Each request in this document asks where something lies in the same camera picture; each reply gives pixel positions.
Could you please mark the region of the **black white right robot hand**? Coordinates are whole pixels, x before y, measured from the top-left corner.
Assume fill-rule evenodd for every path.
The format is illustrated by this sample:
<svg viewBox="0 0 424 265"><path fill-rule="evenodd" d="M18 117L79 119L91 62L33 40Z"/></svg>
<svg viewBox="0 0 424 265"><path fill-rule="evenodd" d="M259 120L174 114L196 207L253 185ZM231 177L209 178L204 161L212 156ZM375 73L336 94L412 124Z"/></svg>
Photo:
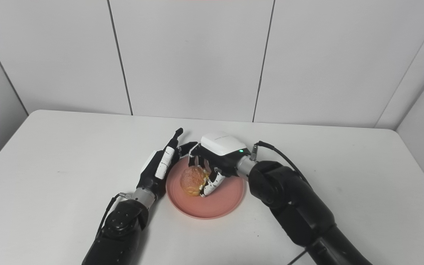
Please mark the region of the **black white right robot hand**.
<svg viewBox="0 0 424 265"><path fill-rule="evenodd" d="M212 194L226 178L237 176L248 180L256 164L243 142L222 131L204 135L188 155L189 166L199 166L208 173L205 183L200 185L201 197Z"/></svg>

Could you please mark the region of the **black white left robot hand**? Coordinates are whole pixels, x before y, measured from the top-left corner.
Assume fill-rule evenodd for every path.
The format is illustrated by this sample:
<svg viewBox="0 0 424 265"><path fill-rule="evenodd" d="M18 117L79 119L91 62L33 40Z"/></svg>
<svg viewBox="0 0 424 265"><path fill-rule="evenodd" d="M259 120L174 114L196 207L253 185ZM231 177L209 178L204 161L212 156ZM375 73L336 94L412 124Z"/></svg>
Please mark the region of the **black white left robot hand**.
<svg viewBox="0 0 424 265"><path fill-rule="evenodd" d="M183 132L183 128L178 128L162 150L154 151L150 155L141 170L139 183L133 193L134 200L139 200L146 206L164 196L170 170L197 144L197 142L188 142L179 145L179 137Z"/></svg>

